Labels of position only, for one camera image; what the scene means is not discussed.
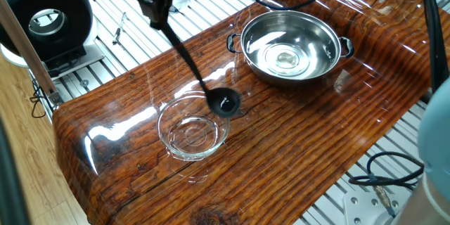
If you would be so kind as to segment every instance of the glass bowl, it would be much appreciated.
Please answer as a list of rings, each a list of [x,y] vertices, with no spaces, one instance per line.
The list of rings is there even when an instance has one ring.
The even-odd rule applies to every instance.
[[[162,109],[157,131],[174,158],[198,161],[220,147],[228,136],[230,124],[230,119],[210,111],[204,92],[189,91]]]

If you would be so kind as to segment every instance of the ladle handle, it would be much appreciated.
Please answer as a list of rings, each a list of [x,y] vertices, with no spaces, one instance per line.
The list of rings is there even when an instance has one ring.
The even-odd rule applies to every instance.
[[[197,80],[200,82],[200,86],[202,87],[203,91],[208,94],[209,90],[206,87],[206,84],[203,81],[202,75],[197,69],[197,66],[195,65],[194,61],[191,58],[191,55],[189,54],[188,50],[184,45],[181,43],[180,39],[175,34],[174,30],[169,26],[169,24],[166,24],[162,29],[162,33],[167,37],[167,39],[170,41],[172,46],[178,51],[180,56],[184,59],[184,61],[188,64],[189,68],[194,73]]]

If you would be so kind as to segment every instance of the glossy wooden tabletop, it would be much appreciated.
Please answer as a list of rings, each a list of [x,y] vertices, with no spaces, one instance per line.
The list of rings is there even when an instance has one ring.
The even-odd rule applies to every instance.
[[[72,192],[92,224],[292,224],[430,86],[421,5],[320,0],[301,8],[350,38],[356,53],[291,88],[261,81],[244,55],[226,49],[227,36],[265,7],[189,39],[208,87],[231,87],[242,100],[225,143],[199,162],[170,157],[158,137],[161,109],[200,90],[173,50],[63,104],[53,123]],[[449,41],[449,15],[441,18]]]

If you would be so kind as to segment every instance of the round speaker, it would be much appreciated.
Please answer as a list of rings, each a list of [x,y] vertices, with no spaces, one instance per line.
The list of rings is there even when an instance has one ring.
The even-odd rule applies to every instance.
[[[93,16],[89,0],[7,0],[42,61],[83,45]],[[0,43],[18,54],[0,26]]]

